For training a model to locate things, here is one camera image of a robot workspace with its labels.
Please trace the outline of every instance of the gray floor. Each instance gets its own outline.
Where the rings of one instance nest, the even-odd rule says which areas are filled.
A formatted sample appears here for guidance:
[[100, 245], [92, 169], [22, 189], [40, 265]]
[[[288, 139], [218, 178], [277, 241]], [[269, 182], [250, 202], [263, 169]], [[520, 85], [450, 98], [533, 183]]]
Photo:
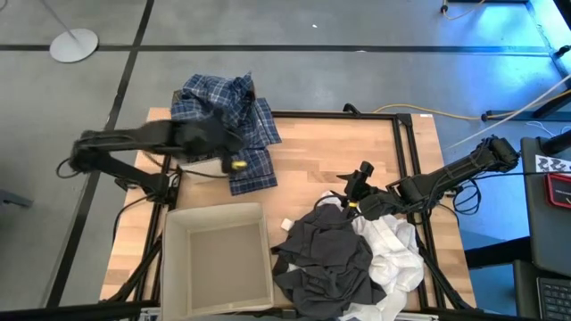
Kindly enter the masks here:
[[[131, 44], [145, 0], [49, 0], [72, 28], [95, 31], [103, 45]], [[446, 21], [440, 0], [161, 0], [155, 1], [145, 45], [513, 45], [543, 46], [521, 4], [486, 4], [464, 19]], [[454, 4], [451, 14], [470, 4]], [[552, 11], [540, 5], [538, 11]], [[561, 30], [560, 21], [548, 27]], [[62, 31], [41, 3], [10, 1], [0, 12], [0, 44], [47, 45]], [[558, 33], [559, 42], [569, 39]], [[35, 200], [29, 210], [0, 208], [0, 309], [44, 303], [62, 253], [85, 177], [54, 174], [74, 138], [106, 121], [128, 53], [95, 53], [60, 64], [46, 52], [0, 52], [0, 188]], [[544, 54], [156, 52], [140, 53], [118, 128], [141, 124], [149, 107], [170, 106], [171, 94], [194, 73], [227, 77], [252, 71], [259, 95], [276, 110], [339, 111], [353, 103], [373, 111], [413, 103], [478, 116], [489, 109], [526, 105], [560, 80]], [[436, 116], [447, 162], [476, 141], [445, 149], [488, 126]], [[559, 131], [566, 124], [545, 124]], [[493, 132], [518, 147], [522, 136], [544, 133], [521, 122]], [[133, 161], [133, 153], [120, 156]], [[521, 177], [482, 181], [479, 213], [460, 217], [467, 248], [528, 235]], [[124, 193], [102, 177], [62, 304], [97, 301], [111, 250], [112, 223]], [[515, 313], [509, 268], [472, 272], [482, 308]], [[489, 284], [502, 284], [490, 289]]]

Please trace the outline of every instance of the plaid shirt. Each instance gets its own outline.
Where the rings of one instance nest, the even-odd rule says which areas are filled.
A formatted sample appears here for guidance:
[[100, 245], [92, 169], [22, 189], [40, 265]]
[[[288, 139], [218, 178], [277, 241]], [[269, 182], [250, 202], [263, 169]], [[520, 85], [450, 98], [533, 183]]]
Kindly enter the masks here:
[[[227, 79], [194, 75], [175, 92], [170, 114], [173, 119], [206, 119], [215, 109], [224, 110], [224, 126], [242, 136], [244, 149], [233, 155], [235, 161], [246, 161], [248, 167], [230, 175], [232, 195], [257, 191], [277, 185], [274, 168], [266, 146], [281, 143], [271, 109], [265, 98], [253, 92], [250, 73]], [[203, 161], [216, 155], [204, 155], [191, 161]]]

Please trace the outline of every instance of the cardboard box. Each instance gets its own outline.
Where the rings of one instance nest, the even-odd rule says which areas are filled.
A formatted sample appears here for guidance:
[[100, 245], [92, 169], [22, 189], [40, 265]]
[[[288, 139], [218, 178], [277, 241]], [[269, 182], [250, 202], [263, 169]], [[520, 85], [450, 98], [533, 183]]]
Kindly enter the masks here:
[[273, 307], [260, 203], [173, 210], [162, 250], [162, 321]]

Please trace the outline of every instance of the wooden table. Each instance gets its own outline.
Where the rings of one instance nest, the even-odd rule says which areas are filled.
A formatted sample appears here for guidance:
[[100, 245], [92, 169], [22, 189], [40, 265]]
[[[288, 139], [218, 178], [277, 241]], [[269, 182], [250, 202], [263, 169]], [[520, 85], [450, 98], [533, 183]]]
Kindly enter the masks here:
[[[169, 109], [152, 108], [148, 119], [169, 117]], [[443, 158], [433, 118], [430, 115], [412, 115], [412, 119], [422, 172], [439, 169], [443, 165]], [[278, 187], [232, 197], [227, 179], [193, 184], [188, 177], [183, 177], [177, 207], [185, 209], [230, 202], [261, 202], [268, 223], [269, 243], [274, 246], [286, 238], [286, 232], [280, 228], [284, 218], [296, 220], [310, 212], [324, 191], [343, 192], [344, 181], [336, 175], [353, 172], [365, 160], [375, 167], [369, 184], [384, 187], [400, 178], [391, 121], [276, 118], [276, 123], [283, 143], [271, 145], [269, 152]], [[403, 145], [408, 146], [404, 128], [401, 132]], [[405, 148], [405, 159], [408, 173], [411, 174], [408, 148]], [[137, 155], [135, 165], [150, 173], [160, 172], [141, 152]], [[142, 196], [140, 190], [129, 191], [125, 203]], [[450, 206], [448, 200], [443, 200], [443, 203]], [[141, 202], [123, 213], [101, 299], [116, 293], [140, 262], [152, 206], [149, 202]], [[431, 223], [441, 270], [462, 298], [475, 307], [456, 218], [448, 210], [436, 207]], [[155, 268], [150, 269], [145, 297], [150, 296]], [[425, 281], [428, 303], [435, 306], [434, 287], [427, 268]], [[277, 307], [291, 306], [277, 287], [275, 303]], [[406, 310], [418, 309], [418, 295], [411, 292]]]

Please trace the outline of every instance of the floor lamp base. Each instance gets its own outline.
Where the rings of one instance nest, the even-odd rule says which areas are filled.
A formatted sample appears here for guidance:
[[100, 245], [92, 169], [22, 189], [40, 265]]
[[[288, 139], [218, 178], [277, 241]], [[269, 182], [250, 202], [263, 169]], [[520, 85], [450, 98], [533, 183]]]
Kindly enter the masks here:
[[88, 29], [72, 29], [58, 36], [50, 45], [50, 55], [58, 62], [79, 62], [91, 55], [99, 38], [95, 32]]

